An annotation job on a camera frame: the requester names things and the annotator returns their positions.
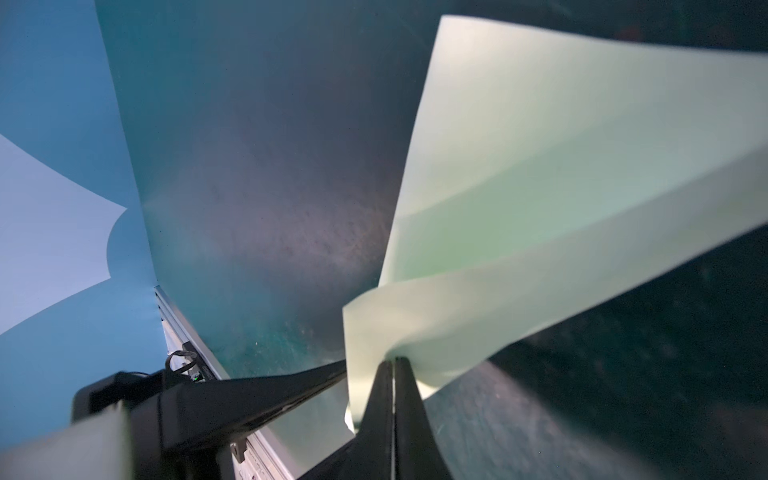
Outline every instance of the black cable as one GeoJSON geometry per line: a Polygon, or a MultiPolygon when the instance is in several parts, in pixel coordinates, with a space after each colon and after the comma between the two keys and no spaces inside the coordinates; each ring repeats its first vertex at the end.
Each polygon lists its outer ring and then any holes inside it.
{"type": "Polygon", "coordinates": [[[166,370],[170,370],[171,372],[174,372],[174,373],[184,373],[187,370],[189,370],[192,367],[194,367],[195,365],[197,365],[196,358],[197,358],[197,353],[196,352],[191,352],[190,350],[176,350],[175,352],[173,352],[170,355],[168,355],[168,358],[165,359],[165,369],[166,370]],[[170,360],[172,358],[174,358],[175,356],[186,356],[187,358],[192,359],[192,361],[189,362],[187,365],[182,366],[178,370],[173,370],[170,367],[170,360]]]}

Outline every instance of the white shape on blue backdrop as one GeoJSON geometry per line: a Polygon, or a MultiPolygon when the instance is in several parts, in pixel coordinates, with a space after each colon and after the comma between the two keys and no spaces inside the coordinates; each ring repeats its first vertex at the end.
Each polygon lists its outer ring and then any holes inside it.
{"type": "Polygon", "coordinates": [[[0,334],[109,280],[107,242],[125,210],[0,135],[0,334]]]}

